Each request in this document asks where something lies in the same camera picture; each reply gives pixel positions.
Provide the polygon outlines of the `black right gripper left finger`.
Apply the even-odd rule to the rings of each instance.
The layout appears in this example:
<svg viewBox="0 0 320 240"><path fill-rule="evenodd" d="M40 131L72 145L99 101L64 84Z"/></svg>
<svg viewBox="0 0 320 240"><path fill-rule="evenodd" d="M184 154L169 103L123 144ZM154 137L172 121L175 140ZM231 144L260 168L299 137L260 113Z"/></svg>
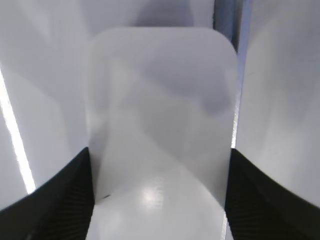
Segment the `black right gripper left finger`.
<svg viewBox="0 0 320 240"><path fill-rule="evenodd" d="M84 240L95 204L89 149L0 212L2 240Z"/></svg>

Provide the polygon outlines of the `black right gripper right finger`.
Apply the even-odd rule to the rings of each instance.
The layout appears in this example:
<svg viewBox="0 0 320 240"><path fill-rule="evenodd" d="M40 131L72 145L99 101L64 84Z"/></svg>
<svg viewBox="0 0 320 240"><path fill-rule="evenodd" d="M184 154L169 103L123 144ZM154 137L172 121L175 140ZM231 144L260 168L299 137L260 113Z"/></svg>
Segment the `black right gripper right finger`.
<svg viewBox="0 0 320 240"><path fill-rule="evenodd" d="M235 240L318 240L320 209L231 149L225 212Z"/></svg>

